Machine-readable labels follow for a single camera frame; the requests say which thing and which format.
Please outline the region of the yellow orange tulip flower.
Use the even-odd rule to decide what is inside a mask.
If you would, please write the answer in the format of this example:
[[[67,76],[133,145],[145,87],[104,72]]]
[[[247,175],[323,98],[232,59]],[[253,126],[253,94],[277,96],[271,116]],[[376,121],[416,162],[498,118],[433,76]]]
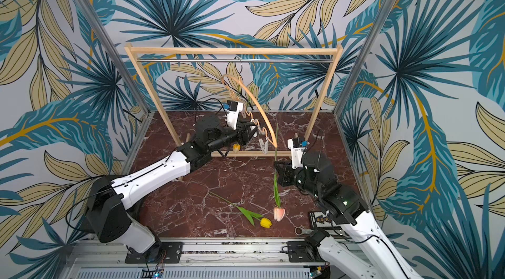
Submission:
[[[233,152],[234,153],[238,153],[238,151],[240,151],[241,149],[241,145],[240,144],[234,144],[233,145]]]

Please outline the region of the pink tulip flower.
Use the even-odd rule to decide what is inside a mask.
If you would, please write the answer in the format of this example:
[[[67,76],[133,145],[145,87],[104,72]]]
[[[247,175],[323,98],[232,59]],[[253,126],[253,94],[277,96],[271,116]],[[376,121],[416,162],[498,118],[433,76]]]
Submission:
[[[279,179],[279,175],[277,173],[277,170],[275,169],[273,190],[274,190],[274,200],[275,200],[276,206],[273,210],[273,215],[274,215],[274,220],[277,222],[280,222],[285,217],[285,209],[282,208],[282,206],[281,206],[280,193],[278,190],[278,179]]]

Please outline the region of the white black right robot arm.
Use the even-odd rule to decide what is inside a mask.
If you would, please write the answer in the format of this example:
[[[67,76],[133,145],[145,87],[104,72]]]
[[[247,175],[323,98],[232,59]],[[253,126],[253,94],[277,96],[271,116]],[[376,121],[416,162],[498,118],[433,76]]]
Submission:
[[[420,277],[385,235],[367,203],[354,188],[338,181],[333,164],[323,153],[294,149],[291,160],[275,161],[274,168],[281,186],[294,186],[312,196],[321,212],[347,234],[346,241],[360,246],[367,260],[322,229],[305,239],[311,256],[337,267],[349,278]]]

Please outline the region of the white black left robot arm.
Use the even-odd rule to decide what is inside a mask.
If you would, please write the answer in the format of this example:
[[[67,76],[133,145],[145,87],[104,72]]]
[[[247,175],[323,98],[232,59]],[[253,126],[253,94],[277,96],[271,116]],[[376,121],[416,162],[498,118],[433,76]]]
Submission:
[[[246,145],[257,130],[252,121],[237,119],[223,126],[217,116],[209,115],[197,120],[195,134],[164,159],[128,176],[97,180],[85,208],[91,232],[103,244],[120,243],[150,263],[158,261],[163,256],[161,241],[128,210],[151,192],[206,165],[214,151]]]

